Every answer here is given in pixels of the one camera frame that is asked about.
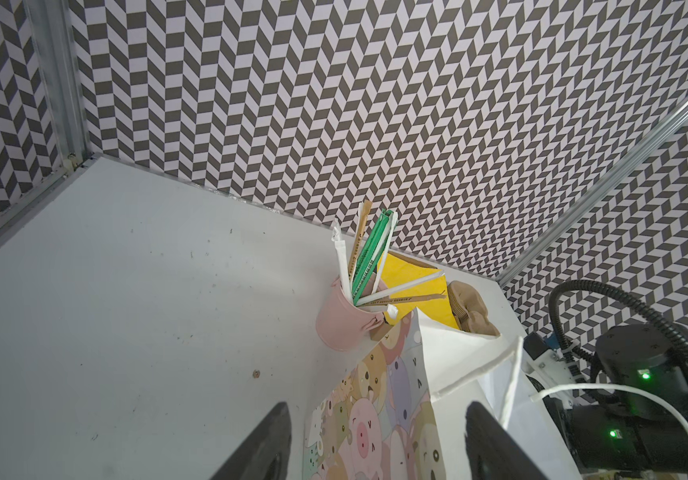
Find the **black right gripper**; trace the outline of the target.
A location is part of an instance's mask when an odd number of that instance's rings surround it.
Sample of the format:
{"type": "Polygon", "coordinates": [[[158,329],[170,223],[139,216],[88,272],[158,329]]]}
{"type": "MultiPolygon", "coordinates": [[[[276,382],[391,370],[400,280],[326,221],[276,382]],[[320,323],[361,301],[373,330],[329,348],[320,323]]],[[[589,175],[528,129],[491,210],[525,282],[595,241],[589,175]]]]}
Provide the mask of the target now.
{"type": "MultiPolygon", "coordinates": [[[[688,368],[659,332],[607,332],[589,357],[593,374],[645,390],[688,421],[688,368]]],[[[603,392],[582,404],[559,392],[544,404],[580,472],[688,473],[688,436],[657,403],[638,394],[603,392]]]]}

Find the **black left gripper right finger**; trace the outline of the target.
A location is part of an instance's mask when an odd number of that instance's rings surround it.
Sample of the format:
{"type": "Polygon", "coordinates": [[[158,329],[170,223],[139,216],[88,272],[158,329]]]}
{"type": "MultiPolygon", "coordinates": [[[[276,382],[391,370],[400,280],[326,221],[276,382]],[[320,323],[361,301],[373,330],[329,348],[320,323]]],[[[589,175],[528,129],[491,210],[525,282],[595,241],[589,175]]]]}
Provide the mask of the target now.
{"type": "Polygon", "coordinates": [[[473,479],[547,480],[494,416],[477,401],[466,410],[465,446],[473,479]]]}

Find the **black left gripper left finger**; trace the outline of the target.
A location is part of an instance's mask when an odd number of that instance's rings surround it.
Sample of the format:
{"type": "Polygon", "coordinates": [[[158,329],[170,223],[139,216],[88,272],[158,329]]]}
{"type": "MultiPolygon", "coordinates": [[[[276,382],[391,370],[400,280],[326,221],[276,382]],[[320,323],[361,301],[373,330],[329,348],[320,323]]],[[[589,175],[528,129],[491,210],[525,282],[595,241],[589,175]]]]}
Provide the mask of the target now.
{"type": "Polygon", "coordinates": [[[291,415],[278,402],[211,480],[282,480],[287,477],[292,445],[291,415]]]}

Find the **white patterned gift bag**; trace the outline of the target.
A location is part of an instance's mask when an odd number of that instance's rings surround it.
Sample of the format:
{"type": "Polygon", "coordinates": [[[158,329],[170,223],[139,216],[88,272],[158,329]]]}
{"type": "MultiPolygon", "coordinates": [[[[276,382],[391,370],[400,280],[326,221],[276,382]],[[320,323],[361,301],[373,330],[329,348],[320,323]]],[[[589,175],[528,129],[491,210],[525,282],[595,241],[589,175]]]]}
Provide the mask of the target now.
{"type": "Polygon", "coordinates": [[[306,420],[305,479],[469,479],[466,410],[480,402],[549,479],[579,469],[524,370],[521,336],[447,327],[415,310],[350,352],[306,420]]]}

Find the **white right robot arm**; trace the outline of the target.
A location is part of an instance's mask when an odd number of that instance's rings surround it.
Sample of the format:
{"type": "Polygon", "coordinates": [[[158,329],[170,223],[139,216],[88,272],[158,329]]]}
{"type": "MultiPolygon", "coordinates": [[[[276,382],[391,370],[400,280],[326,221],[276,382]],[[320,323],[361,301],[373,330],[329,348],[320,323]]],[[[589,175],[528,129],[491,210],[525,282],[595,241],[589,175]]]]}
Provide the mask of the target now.
{"type": "Polygon", "coordinates": [[[553,334],[524,341],[525,370],[538,390],[568,383],[590,385],[605,375],[602,388],[561,391],[544,403],[583,474],[688,473],[688,435],[655,397],[688,421],[688,332],[635,296],[597,281],[571,280],[548,299],[553,334]],[[564,295],[590,292],[617,301],[642,318],[600,335],[591,351],[566,335],[559,318],[564,295]]]}

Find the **stacked pulp cup carriers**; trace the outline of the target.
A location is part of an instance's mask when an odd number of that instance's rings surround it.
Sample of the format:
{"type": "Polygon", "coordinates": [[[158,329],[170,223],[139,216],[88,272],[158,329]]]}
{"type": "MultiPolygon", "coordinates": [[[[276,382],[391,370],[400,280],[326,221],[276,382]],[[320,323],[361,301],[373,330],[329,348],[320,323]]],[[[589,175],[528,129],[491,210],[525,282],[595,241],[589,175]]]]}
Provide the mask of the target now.
{"type": "Polygon", "coordinates": [[[494,338],[500,336],[499,330],[488,319],[488,309],[481,294],[472,285],[450,282],[448,299],[454,318],[463,331],[494,338]]]}

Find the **pink metal bucket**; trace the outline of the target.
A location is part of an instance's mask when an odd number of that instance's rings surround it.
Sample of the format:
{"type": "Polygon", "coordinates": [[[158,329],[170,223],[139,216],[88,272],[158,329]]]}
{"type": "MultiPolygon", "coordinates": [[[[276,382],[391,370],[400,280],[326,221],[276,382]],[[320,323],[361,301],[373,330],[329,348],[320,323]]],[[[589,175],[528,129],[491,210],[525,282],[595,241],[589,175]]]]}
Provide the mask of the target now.
{"type": "Polygon", "coordinates": [[[348,301],[336,278],[315,321],[316,332],[330,349],[346,352],[356,347],[371,331],[385,323],[385,313],[370,312],[348,301]]]}

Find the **green wrapped straw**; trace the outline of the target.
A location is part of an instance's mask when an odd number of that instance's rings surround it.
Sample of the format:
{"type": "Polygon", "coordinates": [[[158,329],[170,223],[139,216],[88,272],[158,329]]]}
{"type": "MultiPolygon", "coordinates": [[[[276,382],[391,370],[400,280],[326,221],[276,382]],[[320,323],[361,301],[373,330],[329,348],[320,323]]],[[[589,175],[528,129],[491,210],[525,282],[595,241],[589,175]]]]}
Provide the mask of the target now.
{"type": "Polygon", "coordinates": [[[363,251],[358,257],[352,284],[352,297],[354,303],[360,299],[364,290],[364,285],[370,278],[369,264],[371,263],[373,255],[375,254],[379,242],[383,237],[384,231],[389,224],[392,214],[392,210],[381,211],[380,216],[365,243],[363,251]]]}

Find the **wooden stir stick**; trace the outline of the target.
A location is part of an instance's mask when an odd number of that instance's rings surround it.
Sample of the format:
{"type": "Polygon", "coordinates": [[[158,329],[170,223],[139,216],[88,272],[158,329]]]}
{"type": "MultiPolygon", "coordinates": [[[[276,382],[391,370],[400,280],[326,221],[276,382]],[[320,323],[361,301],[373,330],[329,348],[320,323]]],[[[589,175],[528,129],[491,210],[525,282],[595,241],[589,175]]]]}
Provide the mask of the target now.
{"type": "Polygon", "coordinates": [[[368,218],[369,218],[371,209],[372,209],[372,201],[371,200],[364,200],[363,203],[361,204],[360,208],[359,208],[359,211],[358,211],[357,228],[355,231],[353,248],[352,248],[349,262],[348,262],[348,274],[349,274],[349,282],[350,283],[352,283],[354,280],[357,260],[358,260],[359,254],[360,254],[361,242],[362,242],[362,238],[365,234],[366,227],[368,225],[368,218]]]}

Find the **aluminium frame corner post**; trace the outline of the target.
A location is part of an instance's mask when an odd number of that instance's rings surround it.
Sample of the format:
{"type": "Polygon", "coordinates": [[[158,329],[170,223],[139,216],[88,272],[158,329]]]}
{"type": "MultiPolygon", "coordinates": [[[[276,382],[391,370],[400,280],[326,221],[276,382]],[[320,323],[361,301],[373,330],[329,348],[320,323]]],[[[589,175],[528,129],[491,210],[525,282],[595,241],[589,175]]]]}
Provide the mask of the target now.
{"type": "Polygon", "coordinates": [[[664,120],[652,128],[622,159],[618,160],[607,173],[602,175],[570,208],[561,214],[547,230],[539,235],[522,254],[504,268],[496,277],[496,282],[500,286],[506,285],[523,272],[533,260],[539,257],[608,193],[629,177],[639,165],[673,136],[687,120],[688,98],[681,102],[664,120]]]}

